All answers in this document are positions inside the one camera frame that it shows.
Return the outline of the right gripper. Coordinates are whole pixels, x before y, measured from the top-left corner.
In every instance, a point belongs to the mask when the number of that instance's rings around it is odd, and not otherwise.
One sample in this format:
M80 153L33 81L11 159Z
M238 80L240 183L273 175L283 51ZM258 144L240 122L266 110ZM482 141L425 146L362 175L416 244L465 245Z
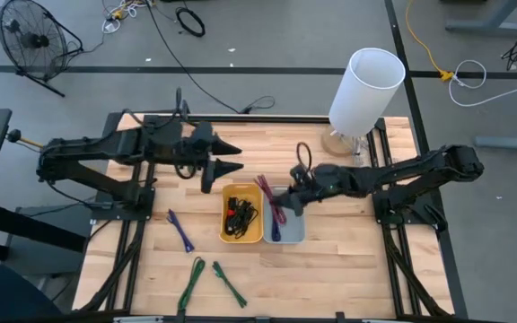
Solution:
M340 168L335 164L322 163L308 170L299 164L291 169L294 184L290 194L284 192L278 196L278 204L294 210L296 216L303 215L303 202L321 201L345 193L340 178Z

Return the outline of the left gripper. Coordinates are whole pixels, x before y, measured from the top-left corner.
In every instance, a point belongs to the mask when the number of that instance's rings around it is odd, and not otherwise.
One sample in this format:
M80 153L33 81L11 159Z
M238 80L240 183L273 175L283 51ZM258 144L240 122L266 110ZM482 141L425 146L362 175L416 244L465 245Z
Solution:
M215 140L213 128L209 122L200 122L189 137L184 137L175 152L179 160L175 162L175 172L181 179L191 179L198 170L202 170L201 192L211 191L215 178L240 170L241 163L210 159L213 144L213 155L234 155L242 149L226 143L222 139Z

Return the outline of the light grey plastic bin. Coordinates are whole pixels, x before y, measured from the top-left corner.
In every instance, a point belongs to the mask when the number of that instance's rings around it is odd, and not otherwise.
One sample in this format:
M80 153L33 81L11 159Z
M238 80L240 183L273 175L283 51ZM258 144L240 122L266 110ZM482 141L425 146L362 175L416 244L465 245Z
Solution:
M285 224L275 223L273 208L267 194L263 192L263 240L271 244L299 244L306 236L306 216L298 216L293 208L283 207L282 211L286 217ZM273 239L273 227L277 225L280 232L280 239Z

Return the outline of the yellow plastic bin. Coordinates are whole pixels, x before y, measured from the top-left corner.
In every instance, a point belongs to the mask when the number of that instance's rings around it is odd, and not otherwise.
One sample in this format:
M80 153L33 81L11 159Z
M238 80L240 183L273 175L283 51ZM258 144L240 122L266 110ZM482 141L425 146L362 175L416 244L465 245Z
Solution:
M241 225L235 235L227 235L224 222L227 214L227 202L230 197L239 200ZM220 224L220 239L231 244L250 244L259 242L264 236L263 231L263 193L256 184L229 184L223 188L222 218Z

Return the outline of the white shade table lamp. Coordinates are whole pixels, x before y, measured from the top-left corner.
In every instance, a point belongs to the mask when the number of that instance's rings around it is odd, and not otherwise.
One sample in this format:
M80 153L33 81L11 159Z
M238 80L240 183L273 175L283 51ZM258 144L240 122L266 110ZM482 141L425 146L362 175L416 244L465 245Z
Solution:
M326 153L358 156L363 139L406 78L401 60L381 48L361 48L349 59L329 108L329 127L321 137Z

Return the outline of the black floor fan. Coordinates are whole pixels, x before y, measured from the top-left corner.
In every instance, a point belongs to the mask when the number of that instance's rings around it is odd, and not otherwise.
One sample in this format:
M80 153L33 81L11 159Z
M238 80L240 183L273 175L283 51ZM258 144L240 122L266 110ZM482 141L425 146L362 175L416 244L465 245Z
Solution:
M6 0L0 7L0 43L15 73L62 97L49 81L83 53L79 37L34 0Z

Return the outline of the grey desk foot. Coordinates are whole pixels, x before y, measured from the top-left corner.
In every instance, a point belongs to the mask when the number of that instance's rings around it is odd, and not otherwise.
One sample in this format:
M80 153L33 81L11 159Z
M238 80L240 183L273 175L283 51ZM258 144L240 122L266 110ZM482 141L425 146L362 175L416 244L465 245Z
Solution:
M477 147L517 150L517 137L476 136L474 144Z

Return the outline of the dark blue chair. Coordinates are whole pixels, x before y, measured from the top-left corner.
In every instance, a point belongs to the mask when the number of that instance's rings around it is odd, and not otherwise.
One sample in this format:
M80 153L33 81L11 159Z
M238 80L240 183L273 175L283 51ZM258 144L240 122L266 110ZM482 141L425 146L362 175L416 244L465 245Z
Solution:
M60 314L55 303L35 285L0 265L0 322Z

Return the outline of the grey desk leg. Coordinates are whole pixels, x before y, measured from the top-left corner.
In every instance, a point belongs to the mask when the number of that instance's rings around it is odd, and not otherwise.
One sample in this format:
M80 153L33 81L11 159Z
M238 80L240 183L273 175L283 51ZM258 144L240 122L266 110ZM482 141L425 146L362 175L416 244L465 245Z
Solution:
M517 0L501 1L503 3L489 17L481 20L448 20L445 29L487 36L517 36L517 23L507 21L517 8Z

